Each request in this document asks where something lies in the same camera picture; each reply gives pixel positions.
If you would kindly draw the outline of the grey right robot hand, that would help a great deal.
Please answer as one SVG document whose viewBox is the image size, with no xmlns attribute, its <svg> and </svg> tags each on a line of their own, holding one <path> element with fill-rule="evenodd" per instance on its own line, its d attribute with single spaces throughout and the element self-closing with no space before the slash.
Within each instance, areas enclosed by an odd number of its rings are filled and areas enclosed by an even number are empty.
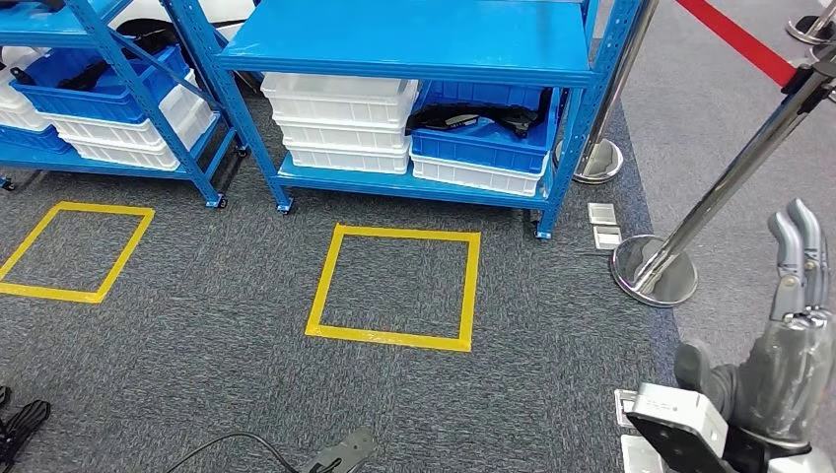
<svg viewBox="0 0 836 473">
<path fill-rule="evenodd" d="M 827 239 L 799 199 L 773 214 L 776 286 L 764 332 L 738 365 L 713 365 L 699 341 L 679 344 L 679 387 L 705 395 L 731 425 L 777 443 L 810 441 L 819 404 L 835 377 L 835 314 L 829 308 Z"/>
</svg>

